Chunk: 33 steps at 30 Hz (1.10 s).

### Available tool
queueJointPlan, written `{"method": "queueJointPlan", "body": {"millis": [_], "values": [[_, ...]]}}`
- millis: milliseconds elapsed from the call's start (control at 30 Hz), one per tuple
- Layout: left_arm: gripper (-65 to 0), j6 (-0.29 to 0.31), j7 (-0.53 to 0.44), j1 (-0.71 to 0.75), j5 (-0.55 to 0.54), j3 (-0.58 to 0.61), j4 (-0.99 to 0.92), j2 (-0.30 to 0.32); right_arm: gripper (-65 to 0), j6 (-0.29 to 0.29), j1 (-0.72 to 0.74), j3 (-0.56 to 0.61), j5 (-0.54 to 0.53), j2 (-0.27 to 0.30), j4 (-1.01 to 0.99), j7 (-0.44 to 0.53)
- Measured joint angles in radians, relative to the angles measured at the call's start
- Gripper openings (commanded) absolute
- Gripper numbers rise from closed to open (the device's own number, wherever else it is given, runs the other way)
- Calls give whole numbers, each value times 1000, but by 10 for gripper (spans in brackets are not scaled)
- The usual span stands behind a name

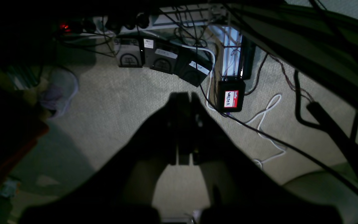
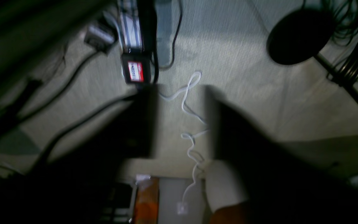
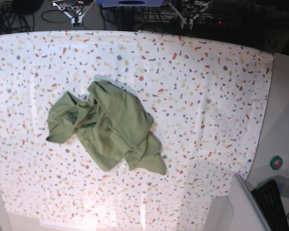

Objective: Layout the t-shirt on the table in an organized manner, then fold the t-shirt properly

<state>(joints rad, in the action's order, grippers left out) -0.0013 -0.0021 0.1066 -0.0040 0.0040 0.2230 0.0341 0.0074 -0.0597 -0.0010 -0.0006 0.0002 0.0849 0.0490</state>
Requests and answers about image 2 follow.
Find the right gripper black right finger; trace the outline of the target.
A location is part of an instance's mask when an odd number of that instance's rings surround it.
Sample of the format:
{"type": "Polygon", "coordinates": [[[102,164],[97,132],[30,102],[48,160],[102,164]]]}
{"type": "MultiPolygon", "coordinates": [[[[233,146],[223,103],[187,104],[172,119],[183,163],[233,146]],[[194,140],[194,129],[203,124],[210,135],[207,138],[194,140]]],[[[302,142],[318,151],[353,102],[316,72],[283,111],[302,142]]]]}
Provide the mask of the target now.
{"type": "Polygon", "coordinates": [[[205,86],[214,158],[233,167],[249,196],[255,224],[358,224],[358,189],[271,140],[254,122],[205,86]]]}

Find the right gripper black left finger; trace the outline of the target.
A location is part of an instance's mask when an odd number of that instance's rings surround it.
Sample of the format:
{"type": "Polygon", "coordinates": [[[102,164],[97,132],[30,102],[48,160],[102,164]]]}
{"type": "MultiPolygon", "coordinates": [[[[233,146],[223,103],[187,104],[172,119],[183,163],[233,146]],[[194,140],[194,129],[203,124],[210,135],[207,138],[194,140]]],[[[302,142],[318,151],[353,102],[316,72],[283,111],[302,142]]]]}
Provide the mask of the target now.
{"type": "Polygon", "coordinates": [[[129,158],[152,154],[158,116],[158,85],[109,101],[53,137],[42,154],[42,192],[100,193],[114,183],[120,166],[129,158]],[[48,163],[58,143],[118,103],[128,106],[107,119],[67,154],[48,163]]]}

